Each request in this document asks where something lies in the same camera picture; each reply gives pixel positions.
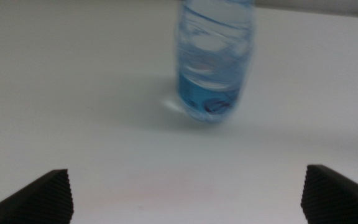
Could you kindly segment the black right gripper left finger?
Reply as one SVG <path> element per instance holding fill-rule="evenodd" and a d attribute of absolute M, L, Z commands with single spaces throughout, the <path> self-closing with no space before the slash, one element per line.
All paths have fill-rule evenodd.
<path fill-rule="evenodd" d="M 51 170 L 0 201 L 0 224 L 70 224 L 73 214 L 66 169 Z"/>

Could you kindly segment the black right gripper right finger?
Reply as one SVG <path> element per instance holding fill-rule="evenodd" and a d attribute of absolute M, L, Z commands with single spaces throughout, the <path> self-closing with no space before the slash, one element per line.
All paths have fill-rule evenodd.
<path fill-rule="evenodd" d="M 358 223 L 358 183 L 324 165 L 308 165 L 301 208 L 308 223 Z"/>

